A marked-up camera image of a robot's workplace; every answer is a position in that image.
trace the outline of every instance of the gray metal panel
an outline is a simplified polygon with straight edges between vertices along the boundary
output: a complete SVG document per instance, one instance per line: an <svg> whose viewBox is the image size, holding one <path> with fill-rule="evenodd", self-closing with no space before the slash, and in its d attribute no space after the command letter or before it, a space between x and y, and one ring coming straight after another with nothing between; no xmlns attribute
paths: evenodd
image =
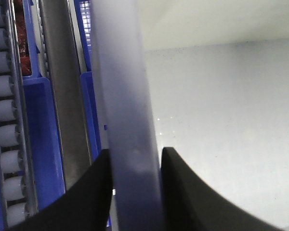
<svg viewBox="0 0 289 231"><path fill-rule="evenodd" d="M162 231L158 152L136 1L91 3L93 80L103 89L119 229Z"/></svg>
<svg viewBox="0 0 289 231"><path fill-rule="evenodd" d="M79 62L68 1L39 0L39 6L69 189L92 163Z"/></svg>
<svg viewBox="0 0 289 231"><path fill-rule="evenodd" d="M19 150L22 154L25 183L26 183L26 204L30 216L38 212L37 193L34 181L34 170L32 165L31 146L29 140L29 128L27 124L26 102L23 89L23 78L20 68L19 50L16 35L16 24L13 10L13 1L7 2L7 28L10 40L11 74L14 81L14 100L17 108L17 125L20 133Z"/></svg>

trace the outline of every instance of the conveyor belt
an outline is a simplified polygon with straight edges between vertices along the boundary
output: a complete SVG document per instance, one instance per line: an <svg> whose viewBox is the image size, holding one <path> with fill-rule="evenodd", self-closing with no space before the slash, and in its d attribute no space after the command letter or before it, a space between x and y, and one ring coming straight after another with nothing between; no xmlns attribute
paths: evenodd
<svg viewBox="0 0 289 231"><path fill-rule="evenodd" d="M38 211L13 1L0 0L0 180L6 227Z"/></svg>

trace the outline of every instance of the blue tray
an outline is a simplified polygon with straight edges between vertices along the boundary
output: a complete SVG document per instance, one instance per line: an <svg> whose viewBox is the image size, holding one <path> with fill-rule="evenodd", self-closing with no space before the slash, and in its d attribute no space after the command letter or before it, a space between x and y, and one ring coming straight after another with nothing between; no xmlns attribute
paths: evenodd
<svg viewBox="0 0 289 231"><path fill-rule="evenodd" d="M39 209L65 193L53 93L45 77L24 80L29 135Z"/></svg>
<svg viewBox="0 0 289 231"><path fill-rule="evenodd" d="M90 1L74 0L77 22L80 32L83 54L87 66L87 71L91 71L91 51L92 44L90 39L91 17L90 17Z"/></svg>
<svg viewBox="0 0 289 231"><path fill-rule="evenodd" d="M98 128L93 79L91 72L85 72L80 76L80 83L87 118L87 126L91 151L95 160L101 151L101 139Z"/></svg>
<svg viewBox="0 0 289 231"><path fill-rule="evenodd" d="M25 16L26 31L27 31L27 41L28 41L28 48L29 48L29 55L30 55L30 62L31 62L31 71L32 71L32 75L26 76L24 77L24 79L41 77L40 71L39 71L39 58L38 58L39 50L36 46L34 26L33 26L33 20L32 20L32 12L31 12L32 5L33 5L32 0L23 0L24 16Z"/></svg>

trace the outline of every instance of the white wall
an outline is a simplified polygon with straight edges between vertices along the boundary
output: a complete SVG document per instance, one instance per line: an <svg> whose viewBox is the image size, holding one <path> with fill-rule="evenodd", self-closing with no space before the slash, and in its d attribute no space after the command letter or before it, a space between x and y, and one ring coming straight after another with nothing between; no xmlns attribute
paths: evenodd
<svg viewBox="0 0 289 231"><path fill-rule="evenodd" d="M150 51L159 150L226 198L289 226L289 39Z"/></svg>
<svg viewBox="0 0 289 231"><path fill-rule="evenodd" d="M138 0L147 50L289 38L289 0Z"/></svg>

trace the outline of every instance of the stainless steel rail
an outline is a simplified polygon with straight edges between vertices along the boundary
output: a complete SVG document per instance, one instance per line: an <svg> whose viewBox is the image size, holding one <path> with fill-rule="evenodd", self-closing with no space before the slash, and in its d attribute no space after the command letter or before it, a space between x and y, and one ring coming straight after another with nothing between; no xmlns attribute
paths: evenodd
<svg viewBox="0 0 289 231"><path fill-rule="evenodd" d="M69 189L92 163L77 49L68 1L39 0L39 7Z"/></svg>
<svg viewBox="0 0 289 231"><path fill-rule="evenodd" d="M20 68L20 58L16 34L16 24L13 12L13 1L8 1L7 7L7 30L10 35L10 55L12 60L11 73L14 79L14 97L17 108L17 125L20 133L19 150L22 153L23 165L25 168L25 183L26 183L26 203L30 216L38 211L37 193L34 181L34 171L31 157L31 147L29 141L29 128L27 124L26 102L23 88L23 77Z"/></svg>

